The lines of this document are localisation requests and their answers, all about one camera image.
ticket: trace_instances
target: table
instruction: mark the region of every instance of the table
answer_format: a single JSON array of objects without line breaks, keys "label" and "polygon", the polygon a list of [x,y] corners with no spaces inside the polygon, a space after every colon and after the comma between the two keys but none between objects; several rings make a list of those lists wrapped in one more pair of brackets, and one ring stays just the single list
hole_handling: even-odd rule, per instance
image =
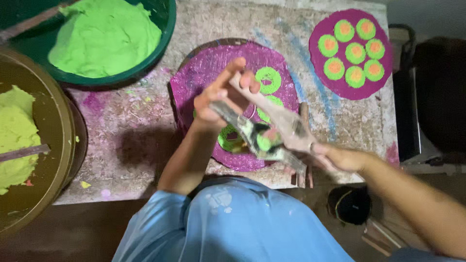
[{"label": "table", "polygon": [[[314,26],[334,11],[357,8],[388,31],[386,6],[366,2],[307,0],[180,0],[171,42],[161,61],[123,88],[88,92],[65,88],[85,119],[89,146],[84,163],[54,203],[73,204],[147,198],[182,139],[176,131],[168,82],[185,56],[219,38],[252,39],[286,59],[300,102],[309,104],[309,122],[320,141],[372,151],[396,165],[397,130],[393,82],[371,97],[343,99],[315,82],[308,40]],[[207,173],[249,177],[271,188],[294,187],[284,166],[234,172],[211,159]],[[357,183],[356,174],[314,172],[314,186]],[[83,188],[81,181],[91,186]]]}]

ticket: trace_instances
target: person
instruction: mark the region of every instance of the person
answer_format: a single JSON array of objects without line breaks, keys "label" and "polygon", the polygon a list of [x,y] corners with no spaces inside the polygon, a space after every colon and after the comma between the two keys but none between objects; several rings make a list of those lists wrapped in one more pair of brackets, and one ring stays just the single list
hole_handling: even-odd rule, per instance
[{"label": "person", "polygon": [[[201,183],[226,126],[208,105],[224,100],[238,112],[249,105],[228,84],[245,64],[242,57],[234,59],[194,99],[197,116],[163,170],[158,190],[131,218],[113,261],[352,261],[300,201],[246,178]],[[240,85],[252,93],[260,89],[249,70]],[[466,259],[466,209],[457,201],[373,154],[322,144],[313,150],[342,170],[358,172],[436,251]],[[402,252],[396,261],[421,256],[450,259]]]}]

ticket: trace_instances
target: brown bowl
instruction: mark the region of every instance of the brown bowl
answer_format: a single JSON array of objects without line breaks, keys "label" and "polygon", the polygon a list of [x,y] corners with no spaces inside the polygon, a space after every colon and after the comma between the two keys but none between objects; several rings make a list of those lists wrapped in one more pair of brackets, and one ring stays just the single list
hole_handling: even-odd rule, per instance
[{"label": "brown bowl", "polygon": [[48,155],[29,176],[33,186],[10,186],[0,195],[0,236],[27,225],[48,207],[78,172],[87,149],[84,121],[55,80],[32,60],[0,49],[0,93],[17,85],[34,96],[33,118]]}]

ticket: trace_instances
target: yellow-green paste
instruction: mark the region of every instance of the yellow-green paste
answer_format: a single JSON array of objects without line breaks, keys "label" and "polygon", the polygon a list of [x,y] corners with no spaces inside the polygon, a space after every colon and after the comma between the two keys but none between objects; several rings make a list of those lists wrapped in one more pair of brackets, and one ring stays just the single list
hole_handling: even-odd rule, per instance
[{"label": "yellow-green paste", "polygon": [[[0,154],[41,144],[32,118],[34,97],[17,86],[0,94]],[[25,185],[38,155],[0,162],[0,195],[11,185]]]},{"label": "yellow-green paste", "polygon": [[160,42],[162,31],[141,3],[81,0],[60,10],[67,22],[48,60],[80,76],[113,76],[138,65]]}]

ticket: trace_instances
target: pink circular board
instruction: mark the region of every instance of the pink circular board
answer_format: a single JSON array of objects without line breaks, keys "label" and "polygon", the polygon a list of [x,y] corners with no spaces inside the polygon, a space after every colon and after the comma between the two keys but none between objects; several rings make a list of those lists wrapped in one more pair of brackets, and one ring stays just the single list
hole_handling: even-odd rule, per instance
[{"label": "pink circular board", "polygon": [[[250,41],[238,46],[220,45],[200,51],[170,79],[178,114],[178,126],[185,134],[193,121],[194,97],[215,80],[232,59],[240,56],[246,58],[246,68],[254,73],[265,66],[278,71],[281,75],[281,85],[272,95],[280,98],[284,107],[295,113],[298,112],[299,101],[295,84],[288,72],[285,59],[280,53]],[[250,105],[243,115],[249,117],[252,114],[252,121],[262,121],[254,111],[254,107]],[[218,142],[215,144],[212,156],[236,171],[253,171],[273,163],[257,159],[251,153],[230,153],[223,150]]]},{"label": "pink circular board", "polygon": [[[346,83],[344,75],[342,78],[338,80],[330,80],[324,74],[324,71],[323,71],[324,63],[329,58],[324,57],[321,54],[317,46],[317,42],[319,41],[319,38],[324,34],[335,35],[333,30],[334,30],[335,24],[338,21],[342,19],[346,19],[348,22],[350,22],[351,25],[355,28],[354,36],[350,41],[346,43],[338,41],[338,52],[336,53],[336,55],[333,56],[343,61],[343,65],[345,66],[345,71],[346,71],[351,66],[354,66],[354,64],[350,63],[346,59],[346,56],[345,56],[346,47],[350,43],[354,43],[354,42],[360,43],[365,47],[368,41],[368,40],[362,40],[361,38],[359,38],[356,32],[356,24],[362,18],[369,19],[372,23],[374,23],[376,27],[376,35],[374,38],[382,41],[382,44],[385,46],[385,54],[381,59],[378,60],[383,65],[385,69],[385,74],[382,77],[382,79],[380,79],[379,81],[372,82],[369,79],[366,79],[362,87],[352,88],[348,85],[348,83]],[[320,21],[317,24],[317,26],[314,28],[314,31],[312,32],[311,37],[309,38],[309,52],[311,53],[311,62],[314,64],[315,73],[320,78],[321,82],[338,96],[347,98],[350,100],[359,100],[359,99],[370,97],[373,93],[377,92],[379,89],[381,89],[385,85],[385,82],[387,82],[387,79],[391,74],[392,55],[391,55],[391,46],[390,46],[390,42],[388,41],[387,35],[385,34],[384,30],[380,27],[377,20],[372,15],[364,11],[361,11],[361,10],[348,9],[344,11],[338,11],[338,12],[331,14],[329,17],[325,18],[324,20]],[[366,59],[362,63],[358,64],[357,66],[364,69],[364,63],[366,63],[369,59],[370,58],[366,56]]]}]

